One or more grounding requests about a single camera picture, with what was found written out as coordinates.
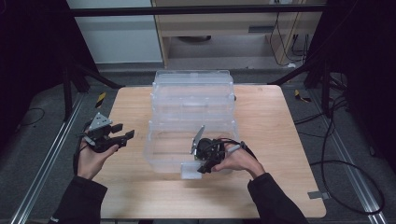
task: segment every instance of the hand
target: hand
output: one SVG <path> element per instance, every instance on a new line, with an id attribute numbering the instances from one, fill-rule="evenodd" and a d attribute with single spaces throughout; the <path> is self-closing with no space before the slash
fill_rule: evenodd
<path id="1" fill-rule="evenodd" d="M 82 139 L 80 148 L 82 150 L 79 153 L 77 175 L 92 180 L 102 169 L 106 159 L 119 149 L 119 145 L 114 145 L 105 152 L 96 153 L 85 139 Z"/>
<path id="2" fill-rule="evenodd" d="M 230 147 L 234 146 L 234 144 L 226 143 L 224 146 L 227 151 Z M 265 174 L 262 164 L 242 148 L 239 148 L 232 153 L 226 152 L 224 161 L 215 165 L 212 168 L 212 171 L 216 172 L 222 169 L 232 169 L 236 171 L 246 170 L 251 174 L 253 179 L 259 175 Z"/>

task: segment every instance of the gray floor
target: gray floor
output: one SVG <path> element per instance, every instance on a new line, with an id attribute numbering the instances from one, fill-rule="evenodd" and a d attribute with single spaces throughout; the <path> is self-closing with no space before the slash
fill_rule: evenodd
<path id="1" fill-rule="evenodd" d="M 172 41 L 168 69 L 229 69 L 235 83 L 267 83 L 286 75 L 292 68 L 276 64 L 272 57 L 271 49 L 264 41 L 263 36 L 213 36 L 210 41 L 191 42 L 190 40 L 175 38 Z M 154 79 L 155 71 L 146 70 L 124 73 L 103 73 L 109 79 L 126 85 L 150 85 Z M 287 100 L 290 113 L 294 120 L 302 119 L 318 113 L 315 103 L 307 103 L 294 97 L 294 90 L 302 87 L 304 75 L 294 78 L 282 87 Z M 117 91 L 111 90 L 103 84 L 89 79 L 92 87 L 84 95 L 81 109 L 76 122 L 71 127 L 64 145 L 49 173 L 43 189 L 38 195 L 32 208 L 30 219 L 47 219 L 55 210 L 63 191 L 72 178 L 72 155 L 82 125 L 97 111 L 108 116 Z M 94 108 L 98 95 L 105 91 L 106 99 L 100 109 Z M 335 98 L 340 92 L 332 91 Z M 12 217 L 20 205 L 23 197 L 34 181 L 42 161 L 45 159 L 49 148 L 60 130 L 64 118 L 63 89 L 56 86 L 50 90 L 39 93 L 31 107 L 39 107 L 45 111 L 43 119 L 35 124 L 22 126 L 10 139 L 8 154 L 0 159 L 0 220 Z M 31 110 L 26 114 L 22 123 L 35 121 L 42 116 L 41 110 Z M 387 162 L 378 157 L 372 157 L 368 145 L 353 116 L 345 108 L 340 108 L 335 113 L 335 127 L 340 134 L 343 144 L 352 156 L 354 162 L 363 168 L 386 197 L 386 207 L 383 211 L 388 223 L 396 223 L 396 178 L 389 169 Z M 315 119 L 306 124 L 296 126 L 300 133 L 306 156 L 310 162 L 319 161 L 323 138 L 314 135 L 324 135 L 326 127 L 323 119 Z M 326 145 L 326 159 L 338 159 L 334 143 L 329 140 Z M 325 191 L 318 167 L 312 167 L 318 186 Z M 362 209 L 361 202 L 345 172 L 339 165 L 326 165 L 326 178 L 329 187 L 343 202 Z M 375 195 L 373 186 L 370 191 Z M 359 215 L 346 210 L 334 199 L 325 200 L 327 215 L 320 219 L 310 219 L 310 223 L 371 223 L 367 216 Z"/>

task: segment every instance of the floor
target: floor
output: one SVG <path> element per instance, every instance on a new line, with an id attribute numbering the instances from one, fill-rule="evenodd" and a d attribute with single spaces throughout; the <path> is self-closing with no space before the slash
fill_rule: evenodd
<path id="1" fill-rule="evenodd" d="M 294 52 L 289 51 L 289 56 L 293 59 L 301 59 L 297 56 L 301 52 L 304 41 L 297 39 Z M 227 69 L 230 70 L 234 83 L 260 83 L 265 84 L 292 71 L 292 67 L 279 65 L 272 56 L 272 50 L 263 35 L 250 36 L 212 36 L 208 41 L 197 40 L 197 38 L 173 38 L 172 47 L 169 52 L 169 64 L 167 69 Z M 155 76 L 155 71 L 151 68 L 139 69 L 139 71 L 129 71 L 115 73 L 106 71 L 103 76 L 128 86 L 150 85 Z M 341 79 L 342 75 L 333 74 Z M 294 120 L 306 118 L 319 112 L 315 99 L 320 95 L 320 88 L 306 90 L 302 84 L 305 75 L 302 74 L 285 83 L 282 90 L 288 103 L 290 113 Z M 26 223 L 45 223 L 47 218 L 56 208 L 62 191 L 67 186 L 68 181 L 73 176 L 71 174 L 71 155 L 75 147 L 75 133 L 80 132 L 78 124 L 90 118 L 94 114 L 97 96 L 105 91 L 106 99 L 101 107 L 101 113 L 108 114 L 117 91 L 111 90 L 93 79 L 89 78 L 92 85 L 90 92 L 85 94 L 81 103 L 81 112 L 76 117 L 75 124 L 70 127 L 66 134 L 64 143 L 61 146 L 57 158 L 51 165 L 47 180 L 43 183 L 42 189 L 36 195 L 35 203 L 30 207 L 28 221 Z M 311 103 L 305 100 L 296 99 L 294 93 L 299 90 L 303 97 L 310 98 Z M 35 97 L 32 107 L 27 112 L 22 123 L 34 122 L 32 125 L 21 126 L 10 140 L 8 146 L 9 153 L 0 159 L 0 223 L 8 223 L 15 214 L 18 206 L 28 192 L 29 187 L 35 181 L 35 175 L 40 170 L 41 164 L 45 160 L 51 144 L 54 142 L 57 132 L 62 129 L 63 123 L 63 96 L 62 86 L 54 87 L 43 91 Z M 340 91 L 332 91 L 331 97 L 335 99 L 341 94 Z M 73 99 L 79 97 L 74 91 Z M 353 115 L 342 107 L 335 113 L 335 132 L 332 133 L 326 144 L 326 159 L 339 159 L 343 156 L 343 150 L 351 156 L 354 163 L 363 167 L 370 176 L 375 178 L 377 185 L 386 196 L 387 205 L 383 210 L 383 216 L 387 222 L 375 221 L 378 216 L 363 216 L 348 211 L 339 205 L 334 199 L 324 200 L 327 215 L 324 218 L 310 219 L 310 223 L 396 223 L 396 176 L 389 169 L 383 158 L 372 157 L 368 150 L 368 144 L 361 130 L 356 125 Z M 326 133 L 327 120 L 323 117 L 310 122 L 296 125 L 300 139 L 304 146 L 305 154 L 309 162 L 320 159 L 320 149 L 323 144 L 323 135 Z M 317 180 L 320 190 L 323 187 L 320 170 L 313 166 L 312 171 Z M 363 209 L 362 201 L 364 195 L 359 192 L 354 185 L 347 168 L 337 165 L 329 165 L 326 168 L 326 178 L 329 186 L 338 198 L 347 202 L 348 205 Z M 375 198 L 376 203 L 380 203 L 376 189 L 370 183 L 364 185 Z M 114 221 L 104 221 L 103 223 L 115 223 Z M 120 220 L 118 223 L 133 223 L 132 221 Z"/>

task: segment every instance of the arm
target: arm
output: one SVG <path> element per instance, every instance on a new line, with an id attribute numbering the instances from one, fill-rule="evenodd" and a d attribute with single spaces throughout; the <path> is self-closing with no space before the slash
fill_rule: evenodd
<path id="1" fill-rule="evenodd" d="M 82 141 L 78 160 L 78 174 L 72 179 L 58 209 L 49 223 L 100 223 L 100 210 L 107 188 L 92 179 L 102 169 L 105 160 L 117 149 L 117 145 L 103 153 L 96 153 Z"/>
<path id="2" fill-rule="evenodd" d="M 257 206 L 262 223 L 308 223 L 297 205 L 286 196 L 279 185 L 265 173 L 261 163 L 244 149 L 227 153 L 225 160 L 213 167 L 213 171 L 222 169 L 246 170 L 253 180 L 247 185 L 253 202 Z"/>

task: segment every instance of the clear plastic box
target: clear plastic box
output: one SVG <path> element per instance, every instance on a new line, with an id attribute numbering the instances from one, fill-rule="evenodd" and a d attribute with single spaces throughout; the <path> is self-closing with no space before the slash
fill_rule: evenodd
<path id="1" fill-rule="evenodd" d="M 202 125 L 202 137 L 239 139 L 228 71 L 159 71 L 151 103 L 144 156 L 156 173 L 180 173 L 182 164 L 199 167 L 190 151 Z"/>

